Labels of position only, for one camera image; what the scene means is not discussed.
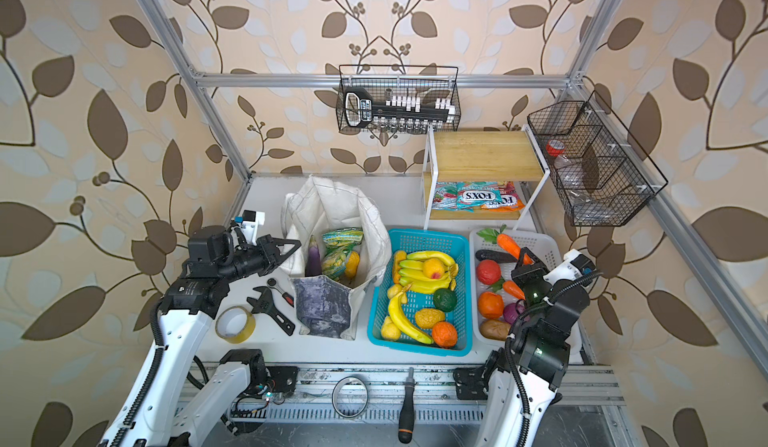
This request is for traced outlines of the yellow pear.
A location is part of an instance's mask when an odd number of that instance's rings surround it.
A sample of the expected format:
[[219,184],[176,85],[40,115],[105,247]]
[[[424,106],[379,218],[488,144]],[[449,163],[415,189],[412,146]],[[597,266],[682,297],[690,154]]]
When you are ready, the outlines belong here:
[[357,251],[352,250],[347,258],[344,275],[347,279],[354,279],[357,275],[360,265],[360,255]]

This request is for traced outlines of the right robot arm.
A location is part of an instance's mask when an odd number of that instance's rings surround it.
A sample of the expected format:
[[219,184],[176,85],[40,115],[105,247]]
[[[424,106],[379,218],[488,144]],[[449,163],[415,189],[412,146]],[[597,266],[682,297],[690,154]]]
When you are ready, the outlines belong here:
[[478,446],[530,446],[567,372],[568,339],[590,303],[586,288],[601,272],[579,250],[552,270],[526,264],[524,248],[511,280],[525,294],[525,310],[510,327],[504,347],[489,357],[488,394]]

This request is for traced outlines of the purple eggplant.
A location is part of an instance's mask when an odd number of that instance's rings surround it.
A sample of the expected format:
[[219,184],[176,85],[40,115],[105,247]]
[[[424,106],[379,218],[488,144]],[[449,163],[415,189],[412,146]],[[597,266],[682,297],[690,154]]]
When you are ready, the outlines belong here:
[[317,239],[312,235],[309,239],[307,262],[305,267],[306,277],[315,277],[322,274],[322,257]]

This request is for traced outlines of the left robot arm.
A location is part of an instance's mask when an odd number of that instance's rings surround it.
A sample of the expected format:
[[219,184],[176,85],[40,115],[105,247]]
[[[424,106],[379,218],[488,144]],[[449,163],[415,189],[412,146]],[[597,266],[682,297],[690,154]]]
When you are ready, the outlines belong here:
[[190,234],[181,275],[150,308],[153,342],[100,446],[199,446],[239,397],[264,399],[275,382],[258,349],[232,349],[195,397],[177,407],[198,349],[214,326],[231,283],[267,276],[301,247],[263,235],[248,241],[240,226],[212,225]]

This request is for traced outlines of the green snack bag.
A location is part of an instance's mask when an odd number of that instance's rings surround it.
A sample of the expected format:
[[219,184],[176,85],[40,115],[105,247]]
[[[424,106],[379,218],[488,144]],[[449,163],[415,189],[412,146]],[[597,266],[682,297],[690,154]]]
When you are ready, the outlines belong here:
[[355,246],[362,243],[364,232],[361,228],[345,227],[323,234],[322,240],[327,249],[336,249],[346,246]]
[[352,247],[346,246],[327,252],[322,260],[322,274],[339,280],[344,275],[347,258],[352,250]]

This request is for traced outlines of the cream canvas grocery bag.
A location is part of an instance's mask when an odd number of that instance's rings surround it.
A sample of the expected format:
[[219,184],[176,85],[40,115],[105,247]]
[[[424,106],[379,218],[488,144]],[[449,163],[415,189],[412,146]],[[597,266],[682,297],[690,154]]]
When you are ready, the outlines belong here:
[[363,191],[311,177],[286,196],[282,233],[301,247],[281,269],[295,290],[300,333],[354,340],[366,289],[383,280],[391,259],[389,234]]

